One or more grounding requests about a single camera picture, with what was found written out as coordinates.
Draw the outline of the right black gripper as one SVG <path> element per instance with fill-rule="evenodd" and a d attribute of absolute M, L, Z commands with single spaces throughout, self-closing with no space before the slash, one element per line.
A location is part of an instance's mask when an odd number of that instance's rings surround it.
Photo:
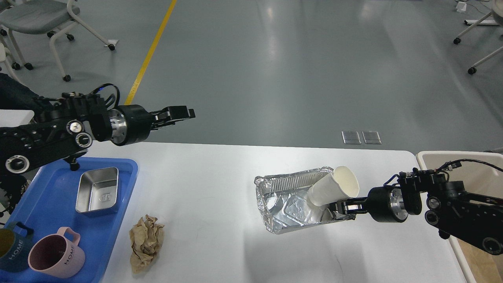
<path fill-rule="evenodd" d="M 404 207 L 401 189 L 393 186 L 375 187 L 367 198 L 348 198 L 329 205 L 336 206 L 335 211 L 342 215 L 369 213 L 377 222 L 403 223 L 409 215 Z"/>

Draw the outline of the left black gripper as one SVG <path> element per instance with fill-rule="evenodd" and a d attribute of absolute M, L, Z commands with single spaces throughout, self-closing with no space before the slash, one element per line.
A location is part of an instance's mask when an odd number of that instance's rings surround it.
<path fill-rule="evenodd" d="M 195 118 L 195 111 L 184 105 L 167 106 L 149 113 L 140 105 L 121 105 L 108 111 L 111 122 L 111 142 L 118 146 L 140 143 L 151 130 Z"/>

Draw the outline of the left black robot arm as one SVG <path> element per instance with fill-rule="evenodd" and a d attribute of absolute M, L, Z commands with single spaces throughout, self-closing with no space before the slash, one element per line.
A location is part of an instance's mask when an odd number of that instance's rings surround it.
<path fill-rule="evenodd" d="M 140 105 L 119 105 L 120 91 L 103 98 L 108 83 L 88 94 L 63 93 L 54 99 L 52 111 L 35 116 L 35 122 L 1 128 L 1 174 L 21 175 L 43 165 L 65 160 L 72 171 L 79 169 L 93 141 L 111 141 L 117 146 L 140 143 L 151 131 L 195 118 L 187 106 L 167 106 L 149 112 Z"/>

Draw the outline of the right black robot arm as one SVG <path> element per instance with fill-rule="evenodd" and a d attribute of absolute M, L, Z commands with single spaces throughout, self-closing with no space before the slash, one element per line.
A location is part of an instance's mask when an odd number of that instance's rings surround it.
<path fill-rule="evenodd" d="M 502 199 L 467 192 L 462 181 L 451 181 L 449 172 L 463 162 L 497 165 L 476 159 L 448 161 L 436 169 L 399 172 L 366 197 L 346 198 L 329 204 L 341 215 L 368 213 L 377 222 L 403 223 L 422 212 L 421 193 L 426 193 L 426 222 L 442 239 L 454 236 L 490 255 L 503 252 Z"/>

